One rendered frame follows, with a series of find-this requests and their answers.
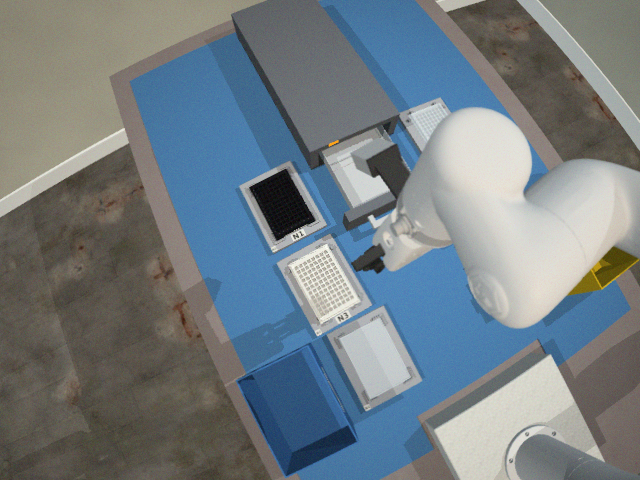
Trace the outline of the yellow waste bin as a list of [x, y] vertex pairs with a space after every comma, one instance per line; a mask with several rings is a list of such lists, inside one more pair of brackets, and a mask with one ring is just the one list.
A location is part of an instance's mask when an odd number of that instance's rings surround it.
[[602, 290], [638, 261], [637, 257], [612, 247], [567, 296]]

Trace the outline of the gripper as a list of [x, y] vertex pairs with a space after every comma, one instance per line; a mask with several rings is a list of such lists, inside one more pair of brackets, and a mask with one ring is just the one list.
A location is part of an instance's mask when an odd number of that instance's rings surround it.
[[[367, 272], [373, 267], [371, 270], [374, 269], [378, 274], [385, 266], [389, 271], [396, 271], [423, 255], [424, 252], [429, 252], [430, 249], [446, 247], [424, 245], [413, 238], [408, 238], [407, 234], [395, 237], [389, 225], [396, 221], [397, 214], [396, 204], [396, 208], [375, 232], [372, 239], [373, 246], [366, 250], [364, 255], [359, 256], [358, 259], [351, 263], [356, 272], [361, 270]], [[381, 256], [384, 256], [383, 261], [380, 258]]]

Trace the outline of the blue bench mat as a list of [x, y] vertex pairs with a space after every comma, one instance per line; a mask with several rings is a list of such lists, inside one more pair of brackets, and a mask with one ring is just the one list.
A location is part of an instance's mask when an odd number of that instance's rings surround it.
[[[415, 0], [320, 0], [399, 112], [441, 97], [512, 117]], [[246, 374], [311, 342], [359, 443], [301, 480], [380, 480], [434, 450], [417, 416], [538, 339], [557, 367], [631, 308], [616, 280], [566, 296], [527, 328], [473, 297], [453, 244], [376, 274], [352, 262], [373, 246], [369, 221], [347, 231], [325, 164], [310, 169], [236, 32], [130, 81], [200, 273]], [[515, 123], [515, 122], [514, 122]], [[516, 124], [516, 123], [515, 123]], [[517, 124], [516, 124], [517, 125]], [[240, 185], [290, 160], [327, 227], [273, 254]], [[331, 233], [372, 306], [317, 336], [277, 262]], [[365, 411], [327, 333], [384, 305], [422, 382]]]

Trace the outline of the blue open-top bin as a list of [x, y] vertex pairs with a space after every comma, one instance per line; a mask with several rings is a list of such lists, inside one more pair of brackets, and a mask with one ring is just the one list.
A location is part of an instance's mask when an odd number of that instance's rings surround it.
[[359, 443], [323, 368], [310, 342], [235, 380], [285, 478]]

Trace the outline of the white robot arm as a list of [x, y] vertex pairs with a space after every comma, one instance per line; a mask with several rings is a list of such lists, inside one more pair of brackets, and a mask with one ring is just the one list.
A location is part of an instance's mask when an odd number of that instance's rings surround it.
[[[350, 154], [398, 200], [394, 236], [453, 243], [474, 298], [507, 327], [543, 319], [613, 246], [640, 259], [640, 172], [574, 159], [524, 191], [529, 144], [494, 110], [447, 115], [411, 174], [398, 144], [380, 138]], [[640, 480], [565, 443], [546, 425], [522, 429], [506, 450], [509, 480]]]

